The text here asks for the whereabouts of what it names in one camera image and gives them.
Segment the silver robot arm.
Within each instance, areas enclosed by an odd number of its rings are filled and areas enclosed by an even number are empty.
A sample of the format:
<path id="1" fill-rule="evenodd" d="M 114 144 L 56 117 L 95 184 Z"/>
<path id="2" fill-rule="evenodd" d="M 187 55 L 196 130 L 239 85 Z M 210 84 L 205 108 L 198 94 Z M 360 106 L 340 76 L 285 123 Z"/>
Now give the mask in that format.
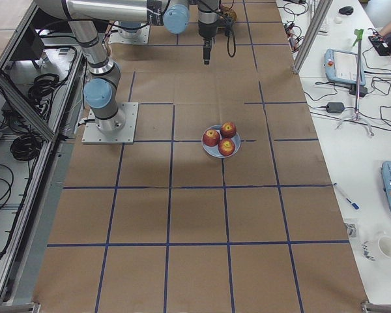
<path id="1" fill-rule="evenodd" d="M 126 115 L 115 100 L 121 75 L 119 66 L 100 41 L 94 21 L 118 22 L 129 33 L 140 26 L 156 25 L 180 34 L 187 28 L 189 7 L 197 5 L 203 61 L 209 64 L 220 13 L 219 1 L 37 1 L 36 4 L 50 16 L 68 22 L 92 75 L 83 96 L 94 113 L 97 129 L 106 133 L 122 129 Z"/>
<path id="2" fill-rule="evenodd" d="M 117 21 L 118 32 L 123 38 L 137 37 L 146 26 L 147 23 Z"/>

